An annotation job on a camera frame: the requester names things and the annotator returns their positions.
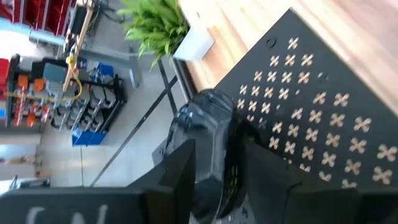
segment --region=potted plant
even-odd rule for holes
[[[125,24],[126,40],[140,40],[139,57],[153,52],[152,67],[164,55],[182,60],[202,59],[214,40],[205,28],[190,27],[177,0],[121,0],[120,14],[132,17]]]

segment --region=blue crate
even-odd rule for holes
[[[92,133],[91,131],[74,131],[72,146],[98,146],[105,138],[105,134]]]
[[[0,109],[0,120],[6,119],[6,115],[7,115],[6,109]]]
[[[97,70],[99,70],[99,73],[102,76],[110,76],[110,77],[114,78],[113,67],[110,65],[105,65],[103,63],[99,63],[97,66]]]

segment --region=white planter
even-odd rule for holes
[[[180,60],[201,60],[214,44],[214,40],[206,27],[191,26],[173,57]]]

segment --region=perforated metal panel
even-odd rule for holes
[[[398,185],[397,118],[293,11],[216,88],[301,169],[342,187]]]

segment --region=green plant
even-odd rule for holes
[[[173,54],[188,32],[178,0],[121,0],[126,5],[120,14],[132,17],[125,24],[126,40],[140,40],[139,57],[155,53],[152,67],[164,55]]]

